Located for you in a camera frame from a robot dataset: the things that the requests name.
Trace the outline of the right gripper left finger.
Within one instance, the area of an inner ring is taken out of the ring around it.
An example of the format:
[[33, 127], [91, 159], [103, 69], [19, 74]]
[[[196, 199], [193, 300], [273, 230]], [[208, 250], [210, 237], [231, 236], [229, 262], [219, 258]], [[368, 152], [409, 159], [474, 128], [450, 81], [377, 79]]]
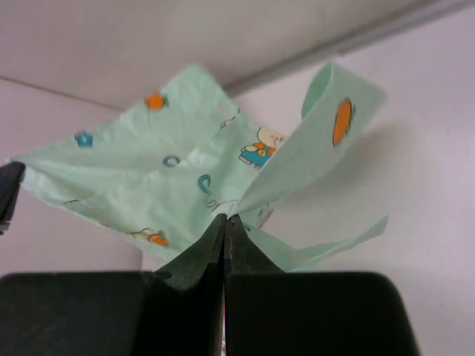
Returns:
[[156, 271], [16, 273], [1, 279], [3, 355], [218, 355], [218, 215]]

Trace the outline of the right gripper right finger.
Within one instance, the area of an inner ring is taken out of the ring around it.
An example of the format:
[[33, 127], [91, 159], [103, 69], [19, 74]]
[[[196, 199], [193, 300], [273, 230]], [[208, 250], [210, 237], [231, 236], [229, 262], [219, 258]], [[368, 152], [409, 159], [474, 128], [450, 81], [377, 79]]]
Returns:
[[233, 216], [224, 235], [228, 355], [419, 355], [402, 298], [368, 271], [286, 273]]

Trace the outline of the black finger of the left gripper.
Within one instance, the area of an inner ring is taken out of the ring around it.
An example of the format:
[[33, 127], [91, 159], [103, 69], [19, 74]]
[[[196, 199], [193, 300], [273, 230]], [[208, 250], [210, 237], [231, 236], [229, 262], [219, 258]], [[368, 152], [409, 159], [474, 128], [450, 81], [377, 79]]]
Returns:
[[2, 234], [10, 227], [24, 173], [25, 165], [20, 162], [10, 162], [1, 166], [0, 218]]

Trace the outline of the green cartoon print cloth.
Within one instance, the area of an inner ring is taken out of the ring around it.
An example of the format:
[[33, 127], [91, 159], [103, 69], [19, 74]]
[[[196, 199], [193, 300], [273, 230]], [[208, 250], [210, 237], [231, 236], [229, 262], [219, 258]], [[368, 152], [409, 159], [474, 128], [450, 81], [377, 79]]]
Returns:
[[381, 235], [387, 219], [357, 237], [302, 249], [263, 224], [281, 200], [342, 160], [385, 99], [377, 85], [329, 63], [307, 90], [299, 126], [283, 135], [251, 120], [206, 70], [191, 66], [115, 120], [16, 161], [33, 196], [165, 261], [218, 214], [236, 214], [274, 264], [307, 271]]

